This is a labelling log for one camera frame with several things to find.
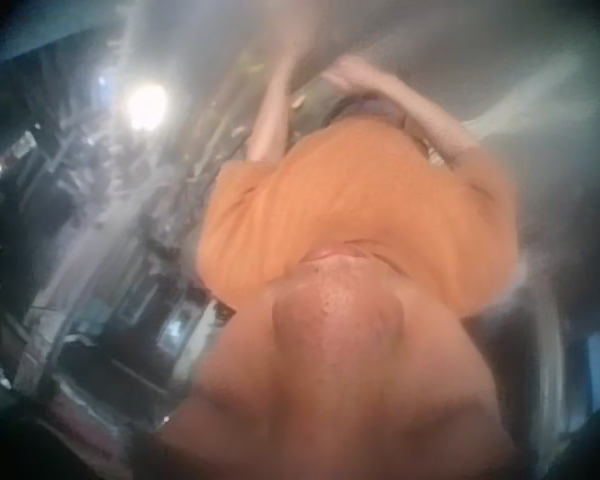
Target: skin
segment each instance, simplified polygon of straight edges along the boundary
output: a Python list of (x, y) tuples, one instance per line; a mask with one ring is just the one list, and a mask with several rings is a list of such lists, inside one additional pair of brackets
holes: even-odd
[[(300, 56), (272, 72), (248, 161), (284, 156)], [(361, 59), (341, 59), (326, 77), (393, 101), (449, 162), (477, 145)], [(312, 252), (235, 314), (161, 438), (196, 478), (467, 478), (514, 453), (491, 372), (460, 321), (345, 244)]]

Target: person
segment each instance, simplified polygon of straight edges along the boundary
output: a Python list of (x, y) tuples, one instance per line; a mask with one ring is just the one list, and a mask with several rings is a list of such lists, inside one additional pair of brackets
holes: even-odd
[(285, 154), (297, 63), (276, 63), (246, 160), (218, 176), (197, 270), (236, 313), (161, 439), (196, 478), (495, 478), (516, 449), (463, 322), (514, 271), (514, 186), (353, 56), (324, 76), (359, 100)]

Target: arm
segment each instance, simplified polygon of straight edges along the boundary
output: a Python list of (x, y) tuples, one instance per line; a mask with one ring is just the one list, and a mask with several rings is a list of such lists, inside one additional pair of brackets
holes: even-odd
[(397, 104), (420, 127), (424, 138), (451, 166), (458, 164), (463, 153), (480, 146), (460, 122), (399, 78), (384, 76), (379, 88), (379, 93)]
[(250, 162), (279, 161), (289, 135), (289, 88), (295, 60), (283, 57), (275, 65), (247, 147)]
[(442, 108), (409, 88), (395, 75), (383, 72), (361, 58), (346, 56), (325, 76), (345, 90), (371, 91), (393, 101), (451, 165), (456, 165), (464, 152), (479, 147), (477, 140), (460, 122)]

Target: shirt sleeve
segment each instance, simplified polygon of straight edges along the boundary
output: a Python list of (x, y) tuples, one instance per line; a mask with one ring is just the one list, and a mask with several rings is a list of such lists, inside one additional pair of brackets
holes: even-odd
[(275, 171), (277, 163), (231, 161), (220, 171), (200, 233), (196, 270), (203, 283), (217, 290), (230, 262), (230, 252), (240, 244), (241, 229), (254, 192)]

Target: orange t-shirt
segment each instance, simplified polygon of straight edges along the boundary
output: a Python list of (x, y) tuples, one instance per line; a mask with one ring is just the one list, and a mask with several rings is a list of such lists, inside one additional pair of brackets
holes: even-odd
[(348, 242), (459, 317), (475, 314), (515, 268), (515, 202), (480, 149), (458, 165), (430, 165), (412, 138), (371, 116), (307, 136), (280, 163), (230, 162), (211, 197), (198, 272), (237, 309), (310, 251)]

